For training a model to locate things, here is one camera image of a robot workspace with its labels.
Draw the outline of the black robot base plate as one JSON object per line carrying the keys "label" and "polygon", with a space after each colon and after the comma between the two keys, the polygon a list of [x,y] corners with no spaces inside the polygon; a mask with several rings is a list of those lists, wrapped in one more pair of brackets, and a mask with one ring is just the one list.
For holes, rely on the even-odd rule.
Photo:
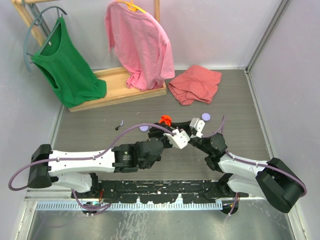
{"label": "black robot base plate", "polygon": [[215,203],[234,198],[235,192],[212,180],[102,180],[92,190],[76,193],[79,199],[101,199],[106,203],[183,204]]}

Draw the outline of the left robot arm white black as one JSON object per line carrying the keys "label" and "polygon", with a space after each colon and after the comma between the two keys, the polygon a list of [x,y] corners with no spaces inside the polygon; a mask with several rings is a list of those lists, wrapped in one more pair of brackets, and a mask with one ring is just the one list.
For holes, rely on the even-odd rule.
{"label": "left robot arm white black", "polygon": [[92,152],[63,152],[53,150],[50,144],[42,144],[31,156],[27,187],[45,189],[53,185],[84,193],[95,198],[100,193],[97,172],[134,173],[150,169],[161,160],[164,142],[170,136],[169,129],[158,124],[162,136],[150,136],[148,140],[132,144],[112,145]]}

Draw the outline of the lilac earbud charging case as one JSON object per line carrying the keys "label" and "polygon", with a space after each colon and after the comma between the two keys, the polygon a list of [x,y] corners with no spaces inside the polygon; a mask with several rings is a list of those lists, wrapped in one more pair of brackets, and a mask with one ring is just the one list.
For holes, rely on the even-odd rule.
{"label": "lilac earbud charging case", "polygon": [[211,115],[207,112],[203,113],[201,115],[201,119],[204,121],[204,122],[208,122],[211,120]]}

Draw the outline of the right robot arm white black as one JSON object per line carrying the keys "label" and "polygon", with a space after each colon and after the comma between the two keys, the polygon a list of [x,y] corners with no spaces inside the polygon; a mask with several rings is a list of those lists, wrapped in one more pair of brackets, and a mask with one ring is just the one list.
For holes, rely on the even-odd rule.
{"label": "right robot arm white black", "polygon": [[282,213],[289,213],[296,202],[307,194],[306,185],[279,158],[268,161],[237,156],[228,151],[223,136],[224,124],[205,135],[205,122],[199,118],[191,121],[172,123],[174,136],[172,145],[184,148],[187,144],[207,154],[207,166],[223,173],[218,181],[219,191],[225,197],[234,193],[246,193],[266,199]]}

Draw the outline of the orange round charging case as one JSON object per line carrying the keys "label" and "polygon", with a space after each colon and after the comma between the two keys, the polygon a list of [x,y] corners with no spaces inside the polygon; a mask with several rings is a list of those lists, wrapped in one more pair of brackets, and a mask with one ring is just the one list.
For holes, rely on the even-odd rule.
{"label": "orange round charging case", "polygon": [[172,118],[169,115],[162,115],[159,120],[160,124],[164,124],[166,126],[171,126]]}

